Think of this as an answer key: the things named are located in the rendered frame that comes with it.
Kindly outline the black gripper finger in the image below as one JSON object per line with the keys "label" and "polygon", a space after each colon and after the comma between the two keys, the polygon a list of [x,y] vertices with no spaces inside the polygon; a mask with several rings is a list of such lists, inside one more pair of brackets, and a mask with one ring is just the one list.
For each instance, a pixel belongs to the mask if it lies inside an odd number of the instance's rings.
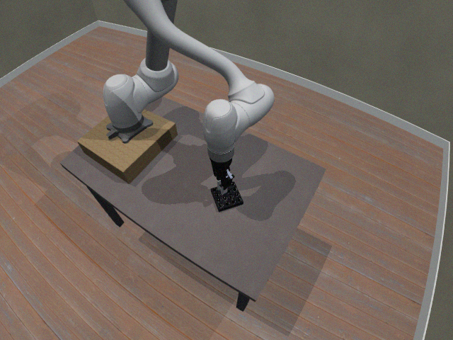
{"label": "black gripper finger", "polygon": [[220,184],[221,184],[221,176],[219,175],[219,171],[218,171],[218,168],[214,167],[212,165],[212,169],[213,169],[213,172],[214,172],[214,176],[217,177],[217,189],[218,191],[221,190],[221,187],[220,187]]}
{"label": "black gripper finger", "polygon": [[222,173],[222,169],[218,169],[219,175],[221,176],[221,194],[225,194],[227,192],[227,187],[231,185],[232,179],[234,178],[233,174],[230,174],[229,169],[227,169],[227,174]]}

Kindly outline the black knob box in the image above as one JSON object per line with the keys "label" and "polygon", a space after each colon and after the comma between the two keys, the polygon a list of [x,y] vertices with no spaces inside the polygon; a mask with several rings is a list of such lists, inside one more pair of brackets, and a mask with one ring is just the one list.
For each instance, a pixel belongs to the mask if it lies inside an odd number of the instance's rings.
{"label": "black knob box", "polygon": [[227,192],[223,195],[221,190],[218,191],[217,187],[211,188],[211,192],[219,212],[243,205],[242,197],[235,182],[231,182]]}

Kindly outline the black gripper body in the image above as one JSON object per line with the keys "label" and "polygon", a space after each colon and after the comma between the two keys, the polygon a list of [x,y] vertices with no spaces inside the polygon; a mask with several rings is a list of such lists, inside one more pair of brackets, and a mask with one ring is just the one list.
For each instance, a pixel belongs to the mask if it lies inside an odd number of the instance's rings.
{"label": "black gripper body", "polygon": [[212,165],[218,169],[222,169],[223,174],[227,174],[227,169],[229,169],[229,171],[230,171],[229,166],[230,166],[231,162],[232,162],[232,158],[229,161],[222,162],[222,163],[211,160]]}

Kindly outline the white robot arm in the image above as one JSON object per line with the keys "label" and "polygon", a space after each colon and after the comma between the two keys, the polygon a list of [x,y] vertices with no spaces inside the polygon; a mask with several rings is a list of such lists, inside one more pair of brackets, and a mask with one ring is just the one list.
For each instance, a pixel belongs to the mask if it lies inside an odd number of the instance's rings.
{"label": "white robot arm", "polygon": [[203,116],[210,159],[227,162],[234,155],[235,141],[270,111],[274,93],[269,86],[247,79],[225,56],[175,27],[177,1],[124,0],[147,27],[146,61],[142,60],[133,77],[116,74],[105,82],[103,101],[112,122],[106,125],[110,131],[106,136],[109,140],[118,136],[126,144],[153,125],[142,111],[171,91],[179,79],[176,66],[168,61],[171,48],[219,72],[229,85],[229,101],[211,101]]}

